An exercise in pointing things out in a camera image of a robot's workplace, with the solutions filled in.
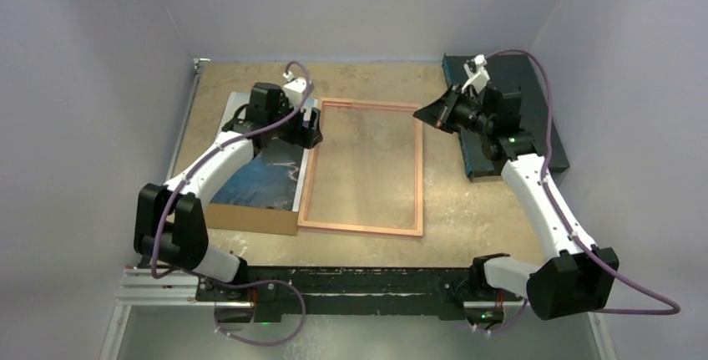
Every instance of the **table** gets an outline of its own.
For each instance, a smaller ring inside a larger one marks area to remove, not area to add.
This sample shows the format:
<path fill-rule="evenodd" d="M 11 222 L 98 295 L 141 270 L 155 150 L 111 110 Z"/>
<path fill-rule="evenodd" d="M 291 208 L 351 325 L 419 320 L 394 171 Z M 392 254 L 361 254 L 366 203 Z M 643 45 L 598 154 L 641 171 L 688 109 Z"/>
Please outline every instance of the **table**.
<path fill-rule="evenodd" d="M 306 63 L 314 97 L 425 105 L 446 88 L 435 63 Z M 229 94 L 282 84 L 283 63 L 207 63 L 174 163 L 177 174 L 213 142 Z M 457 137 L 423 130 L 423 238 L 300 230 L 297 236 L 209 230 L 210 242 L 253 265 L 469 266 L 506 252 L 540 265 L 543 253 L 513 192 L 496 178 L 469 182 Z"/>

